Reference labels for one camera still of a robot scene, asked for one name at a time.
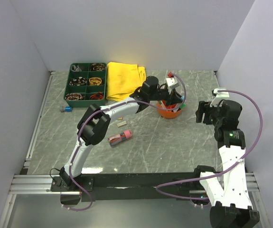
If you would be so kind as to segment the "orange round divided container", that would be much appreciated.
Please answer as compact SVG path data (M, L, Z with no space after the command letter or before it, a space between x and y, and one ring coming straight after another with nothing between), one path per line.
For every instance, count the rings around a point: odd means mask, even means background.
M157 109L157 112L163 118L174 119L174 118L178 117L181 114L181 112L182 112L181 108L179 108L177 111L170 110L171 108L174 108L176 105L177 104L172 104L172 105L169 105L169 106L165 106L164 101L158 101L156 103L156 106L159 107L159 108L162 108L162 109L167 108L167 111L166 110Z

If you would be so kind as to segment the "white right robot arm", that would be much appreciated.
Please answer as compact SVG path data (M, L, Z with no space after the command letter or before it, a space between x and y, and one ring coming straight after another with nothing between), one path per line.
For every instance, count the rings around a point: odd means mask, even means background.
M214 228L253 228L260 214L253 209L245 173L245 135L238 128L242 106L232 100L222 99L213 106L200 101L196 122L214 126L214 137L223 166L223 183L211 168L200 168L192 183L205 189L211 203L210 224Z

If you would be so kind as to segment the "beige eraser block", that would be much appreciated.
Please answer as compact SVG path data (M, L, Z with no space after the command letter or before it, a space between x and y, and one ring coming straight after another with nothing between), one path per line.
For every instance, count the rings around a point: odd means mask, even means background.
M125 126L125 125L127 125L126 121L122 121L122 122L117 124L118 127L122 127L122 126Z

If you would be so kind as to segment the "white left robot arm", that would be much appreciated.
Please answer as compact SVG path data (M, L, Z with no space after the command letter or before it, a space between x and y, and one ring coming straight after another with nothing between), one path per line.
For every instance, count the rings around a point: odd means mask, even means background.
M93 104L88 107L77 125L75 147L67 163L59 170L60 179L56 183L61 183L67 191L76 190L90 151L105 138L109 125L120 117L143 111L152 101L165 101L166 106L183 105L187 95L177 92L176 88L179 86L184 86L184 83L174 73L167 77L162 85L157 77L149 76L142 86L136 88L124 100L111 105Z

